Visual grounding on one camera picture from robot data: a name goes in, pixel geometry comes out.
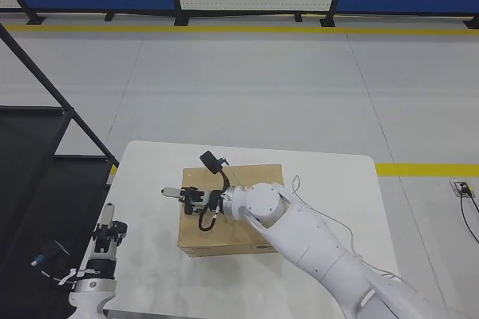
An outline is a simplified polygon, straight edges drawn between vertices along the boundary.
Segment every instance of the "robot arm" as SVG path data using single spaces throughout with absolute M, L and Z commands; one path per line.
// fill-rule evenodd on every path
M 210 154 L 206 152 L 201 159 L 216 174 L 225 159 Z M 213 192 L 220 193 L 220 200 L 214 196 L 211 201 Z M 215 216 L 222 213 L 230 219 L 247 220 L 285 259 L 321 283 L 346 319 L 441 317 L 439 308 L 408 285 L 366 266 L 341 244 L 320 216 L 281 185 L 258 183 L 247 190 L 224 187 L 211 192 L 194 187 L 191 192 L 165 188 L 162 195 L 178 198 L 185 205 L 185 214 L 202 215 L 210 206 L 206 203 L 213 202 Z

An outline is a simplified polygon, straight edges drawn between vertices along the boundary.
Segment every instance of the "power cord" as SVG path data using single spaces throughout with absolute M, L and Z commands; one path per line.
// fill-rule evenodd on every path
M 463 195 L 466 194 L 467 196 L 470 197 L 470 199 L 472 199 L 472 203 L 476 207 L 476 211 L 477 211 L 478 214 L 479 214 L 479 207 L 477 206 L 477 203 L 476 203 L 475 199 L 473 199 L 472 191 L 470 190 L 469 186 L 466 183 L 461 183 L 460 186 L 461 186 L 461 192 L 460 192 L 461 215 L 463 216 L 463 221 L 465 222 L 465 225 L 468 228 L 470 234 L 473 236 L 473 238 L 475 239 L 477 244 L 479 244 L 479 239 L 477 239 L 477 236 L 473 233 L 473 231 L 470 228 L 470 225 L 467 222 L 466 217 L 465 217 L 465 212 L 463 210 Z

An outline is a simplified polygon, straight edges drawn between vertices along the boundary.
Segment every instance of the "blue wall panel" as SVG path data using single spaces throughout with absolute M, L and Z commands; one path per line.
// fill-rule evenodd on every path
M 42 9 L 174 9 L 173 0 L 26 0 L 30 8 Z
M 479 12 L 479 0 L 338 0 L 338 11 L 367 12 Z

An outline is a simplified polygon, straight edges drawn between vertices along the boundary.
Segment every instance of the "white cable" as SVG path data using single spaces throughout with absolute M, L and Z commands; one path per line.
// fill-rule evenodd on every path
M 53 280 L 56 281 L 56 282 L 60 282 L 60 280 L 62 280 L 62 279 L 60 279 L 60 278 L 50 276 L 50 275 L 49 275 L 48 273 L 46 273 L 44 270 L 41 270 L 41 274 L 45 275 L 45 276 L 48 277 L 48 278 L 53 279 Z M 71 285 L 76 284 L 76 282 L 65 282 L 65 283 L 66 283 L 66 284 L 71 284 Z
M 351 230 L 351 228 L 349 228 L 346 224 L 344 223 L 341 223 L 340 221 L 338 221 L 337 219 L 321 212 L 321 211 L 318 211 L 316 209 L 314 209 L 311 205 L 309 205 L 305 200 L 303 200 L 300 195 L 298 194 L 298 189 L 300 189 L 300 186 L 301 186 L 301 179 L 300 179 L 300 176 L 298 175 L 295 175 L 294 179 L 293 179 L 293 182 L 292 182 L 292 185 L 291 185 L 291 188 L 293 190 L 293 193 L 299 200 L 300 202 L 302 202 L 302 204 L 306 205 L 307 207 L 309 207 L 311 210 L 313 210 L 314 212 L 320 214 L 320 215 L 323 215 L 325 216 L 326 218 L 336 222 L 337 224 L 341 225 L 342 227 L 346 228 L 346 230 L 348 230 L 348 232 L 350 233 L 350 248 L 351 248 L 351 253 L 356 257 L 358 258 L 364 265 L 370 267 L 371 269 L 373 270 L 377 270 L 378 272 L 381 273 L 381 275 L 383 277 L 386 277 L 386 278 L 397 278 L 399 279 L 401 282 L 404 282 L 405 284 L 407 284 L 411 289 L 413 289 L 415 292 L 417 292 L 417 290 L 410 284 L 408 283 L 406 280 L 404 280 L 403 278 L 399 277 L 397 274 L 394 274 L 393 272 L 391 271 L 388 271 L 388 270 L 384 270 L 384 269 L 381 269 L 381 268 L 378 268 L 378 267 L 375 267 L 373 265 L 371 265 L 369 262 L 366 262 L 364 260 L 364 258 L 362 257 L 361 254 L 358 254 L 356 252 L 356 250 L 354 249 L 354 235 L 353 235 L 353 231 Z
M 241 188 L 243 188 L 243 191 L 246 191 L 247 188 L 245 186 L 243 186 L 243 184 L 240 182 L 240 179 L 238 178 L 238 176 L 236 176 L 236 174 L 234 173 L 234 170 L 232 169 L 231 165 L 229 165 L 229 163 L 225 162 L 227 164 L 227 166 L 229 166 L 229 169 L 231 170 L 231 173 L 232 175 L 234 176 L 234 178 L 236 179 L 236 181 L 238 181 L 238 184 L 241 186 Z

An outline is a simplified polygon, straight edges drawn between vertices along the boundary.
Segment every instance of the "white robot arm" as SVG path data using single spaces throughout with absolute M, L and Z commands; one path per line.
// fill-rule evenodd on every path
M 230 187 L 223 197 L 227 217 L 246 219 L 285 259 L 321 283 L 347 319 L 440 317 L 409 286 L 362 263 L 319 215 L 281 185 Z

